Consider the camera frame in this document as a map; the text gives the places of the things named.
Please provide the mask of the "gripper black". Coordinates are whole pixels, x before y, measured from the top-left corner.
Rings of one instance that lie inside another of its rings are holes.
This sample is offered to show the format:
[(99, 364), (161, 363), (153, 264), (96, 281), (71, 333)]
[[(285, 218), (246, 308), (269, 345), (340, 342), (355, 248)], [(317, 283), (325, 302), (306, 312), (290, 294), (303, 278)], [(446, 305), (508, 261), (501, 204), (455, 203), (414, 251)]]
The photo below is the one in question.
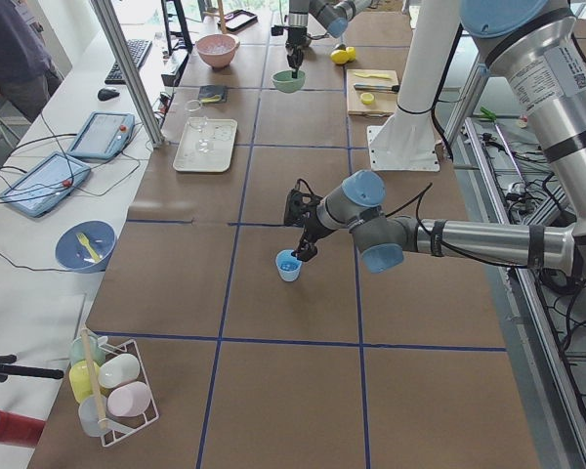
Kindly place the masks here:
[(287, 39), (285, 48), (287, 51), (287, 61), (292, 68), (291, 76), (292, 79), (299, 77), (299, 66), (302, 65), (304, 60), (303, 49), (307, 42), (307, 29), (305, 27), (287, 27)]
[[(311, 208), (317, 206), (321, 200), (322, 197), (314, 193), (306, 180), (298, 178), (286, 197), (282, 224), (286, 227), (302, 228)], [(309, 262), (316, 254), (314, 237), (304, 230), (292, 255), (301, 262)]]

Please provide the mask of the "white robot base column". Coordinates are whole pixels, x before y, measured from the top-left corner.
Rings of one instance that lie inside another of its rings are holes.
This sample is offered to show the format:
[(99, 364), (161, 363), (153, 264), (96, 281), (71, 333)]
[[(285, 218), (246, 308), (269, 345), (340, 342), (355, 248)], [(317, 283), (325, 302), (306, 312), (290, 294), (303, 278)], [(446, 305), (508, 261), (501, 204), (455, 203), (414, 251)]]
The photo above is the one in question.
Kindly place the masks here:
[(396, 111), (383, 126), (367, 128), (373, 170), (440, 170), (431, 112), (459, 25), (457, 1), (421, 3)]

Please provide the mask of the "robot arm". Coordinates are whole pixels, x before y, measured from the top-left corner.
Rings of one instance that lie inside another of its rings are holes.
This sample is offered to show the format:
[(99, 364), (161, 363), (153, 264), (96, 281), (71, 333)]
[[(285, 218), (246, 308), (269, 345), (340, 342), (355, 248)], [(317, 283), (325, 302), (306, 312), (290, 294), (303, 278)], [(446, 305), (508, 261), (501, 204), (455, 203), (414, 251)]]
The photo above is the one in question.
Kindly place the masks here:
[(506, 7), (506, 29), (495, 26), (496, 12), (486, 2), (464, 2), (461, 21), (493, 70), (523, 99), (575, 222), (548, 227), (511, 224), (504, 217), (450, 221), (386, 214), (383, 182), (361, 170), (327, 196), (289, 193), (283, 222), (303, 231), (295, 251), (300, 260), (313, 258), (318, 240), (345, 229), (373, 273), (397, 265), (411, 251), (501, 268), (554, 269), (586, 279), (586, 76), (574, 64), (572, 12), (565, 2), (522, 2)]
[(371, 4), (371, 0), (343, 0), (336, 4), (324, 0), (290, 1), (285, 24), (274, 25), (271, 36), (287, 34), (285, 49), (292, 77), (299, 77), (304, 49), (313, 41), (308, 34), (309, 16), (313, 16), (328, 35), (338, 38), (346, 31), (349, 22)]

